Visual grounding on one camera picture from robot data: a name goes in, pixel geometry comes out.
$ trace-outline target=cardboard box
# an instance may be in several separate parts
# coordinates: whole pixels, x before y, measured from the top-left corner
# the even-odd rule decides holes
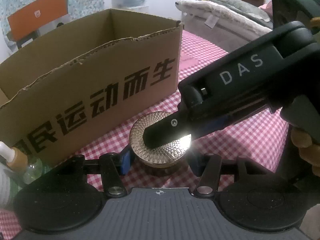
[[[37,38],[0,65],[0,140],[57,164],[176,91],[181,37],[179,21],[109,9]]]

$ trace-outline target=bottle cap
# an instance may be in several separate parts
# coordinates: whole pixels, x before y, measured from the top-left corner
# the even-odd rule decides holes
[[[0,142],[0,155],[7,160],[7,165],[11,170],[19,173],[25,172],[28,166],[28,157],[19,149],[10,149],[5,143]]]

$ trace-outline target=gray plastic base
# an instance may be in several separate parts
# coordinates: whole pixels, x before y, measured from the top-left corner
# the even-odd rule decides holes
[[[110,199],[90,223],[71,232],[40,235],[22,231],[16,240],[307,240],[293,228],[274,234],[250,232],[226,220],[211,200],[187,188],[133,188]]]

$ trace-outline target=jar lid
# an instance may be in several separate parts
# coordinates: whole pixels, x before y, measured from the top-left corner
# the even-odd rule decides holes
[[[145,128],[167,117],[168,112],[152,112],[138,119],[131,128],[129,140],[132,150],[146,165],[154,168],[168,168],[183,157],[191,144],[191,134],[163,146],[151,149],[143,142]]]

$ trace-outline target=checkered tablecloth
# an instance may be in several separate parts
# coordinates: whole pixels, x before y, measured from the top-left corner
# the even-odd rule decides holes
[[[182,37],[181,53],[184,57],[192,59],[183,63],[191,62],[192,65],[180,70],[179,81],[226,55],[221,48],[185,31]],[[128,144],[130,129],[138,118],[153,111],[173,113],[177,110],[179,102],[180,93],[176,91],[83,147],[76,154],[83,154],[86,159],[95,159],[103,153],[120,152]],[[216,153],[227,159],[246,155],[274,171],[284,148],[287,130],[288,124],[280,118],[279,111],[272,115],[265,110],[241,123],[202,137],[192,144],[202,153]],[[199,180],[187,165],[182,166],[171,176],[160,178],[146,174],[141,165],[136,160],[128,175],[121,178],[127,189],[131,187],[190,187],[193,189]],[[220,188],[229,185],[232,181],[233,177],[223,175],[220,180]],[[88,176],[88,182],[98,190],[102,190],[99,175]],[[19,231],[20,226],[14,214],[0,212],[0,232],[3,233],[4,239],[11,239]]]

